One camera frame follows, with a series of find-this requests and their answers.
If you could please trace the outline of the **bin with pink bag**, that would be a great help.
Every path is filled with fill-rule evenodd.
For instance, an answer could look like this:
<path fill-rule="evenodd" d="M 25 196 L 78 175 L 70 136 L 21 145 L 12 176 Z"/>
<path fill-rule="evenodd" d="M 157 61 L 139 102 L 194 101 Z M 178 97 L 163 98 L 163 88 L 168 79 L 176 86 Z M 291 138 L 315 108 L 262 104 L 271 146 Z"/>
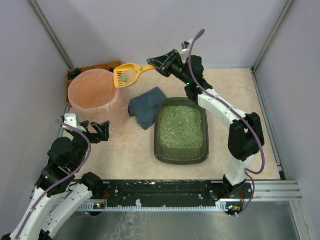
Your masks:
<path fill-rule="evenodd" d="M 105 69 L 91 69 L 77 76 L 69 85 L 68 99 L 82 122 L 102 124 L 110 121 L 111 135 L 130 118 L 130 91 L 116 88 L 114 74 Z"/>

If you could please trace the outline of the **yellow litter scoop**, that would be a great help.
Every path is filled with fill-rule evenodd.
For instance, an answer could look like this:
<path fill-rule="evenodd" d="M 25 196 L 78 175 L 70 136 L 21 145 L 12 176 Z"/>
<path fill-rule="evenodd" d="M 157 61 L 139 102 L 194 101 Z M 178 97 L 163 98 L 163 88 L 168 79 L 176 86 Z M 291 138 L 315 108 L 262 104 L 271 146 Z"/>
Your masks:
<path fill-rule="evenodd" d="M 117 89 L 130 87 L 137 83 L 143 73 L 155 69 L 152 65 L 141 66 L 135 63 L 120 65 L 113 71 L 114 85 Z"/>

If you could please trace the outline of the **green litter clump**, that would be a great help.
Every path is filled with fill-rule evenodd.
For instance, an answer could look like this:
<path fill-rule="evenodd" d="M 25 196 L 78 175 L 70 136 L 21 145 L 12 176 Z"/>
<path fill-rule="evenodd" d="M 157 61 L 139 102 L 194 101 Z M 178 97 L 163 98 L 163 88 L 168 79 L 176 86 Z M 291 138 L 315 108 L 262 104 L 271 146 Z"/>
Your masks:
<path fill-rule="evenodd" d="M 121 80 L 125 83 L 127 83 L 129 81 L 129 78 L 126 74 L 122 73 L 121 74 Z"/>

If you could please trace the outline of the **dark green litter box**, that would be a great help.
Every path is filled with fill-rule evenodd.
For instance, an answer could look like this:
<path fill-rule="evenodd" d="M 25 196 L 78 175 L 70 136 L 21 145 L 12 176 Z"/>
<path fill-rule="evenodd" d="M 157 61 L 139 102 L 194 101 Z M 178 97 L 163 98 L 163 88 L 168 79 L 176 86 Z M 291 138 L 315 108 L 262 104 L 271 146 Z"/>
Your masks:
<path fill-rule="evenodd" d="M 154 156 L 171 165 L 195 165 L 206 161 L 209 156 L 206 110 L 186 97 L 165 99 L 156 112 Z"/>

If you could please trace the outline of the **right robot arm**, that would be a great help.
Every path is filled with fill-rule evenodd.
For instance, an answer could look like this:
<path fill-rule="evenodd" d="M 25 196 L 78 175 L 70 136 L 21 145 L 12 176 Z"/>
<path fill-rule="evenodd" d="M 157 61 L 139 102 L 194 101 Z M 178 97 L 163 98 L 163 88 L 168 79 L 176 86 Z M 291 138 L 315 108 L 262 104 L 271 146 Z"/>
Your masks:
<path fill-rule="evenodd" d="M 231 162 L 223 176 L 224 189 L 228 194 L 238 191 L 245 183 L 254 155 L 260 153 L 265 162 L 264 133 L 260 116 L 246 113 L 224 100 L 204 78 L 200 56 L 189 55 L 183 60 L 177 50 L 147 59 L 147 63 L 162 76 L 175 76 L 185 83 L 189 100 L 213 114 L 229 131 L 227 147 Z"/>

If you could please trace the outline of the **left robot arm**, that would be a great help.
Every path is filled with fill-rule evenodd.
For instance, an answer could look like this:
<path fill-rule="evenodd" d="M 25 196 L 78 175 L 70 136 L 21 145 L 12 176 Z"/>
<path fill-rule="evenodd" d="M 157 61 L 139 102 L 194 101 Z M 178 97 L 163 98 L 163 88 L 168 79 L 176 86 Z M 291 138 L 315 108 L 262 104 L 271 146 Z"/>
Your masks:
<path fill-rule="evenodd" d="M 42 170 L 33 197 L 18 226 L 3 240 L 52 240 L 61 227 L 86 201 L 102 191 L 103 180 L 89 172 L 73 186 L 76 174 L 88 161 L 93 144 L 107 142 L 110 122 L 78 122 L 65 115 L 55 120 L 72 135 L 57 138 L 48 151 L 48 165 Z"/>

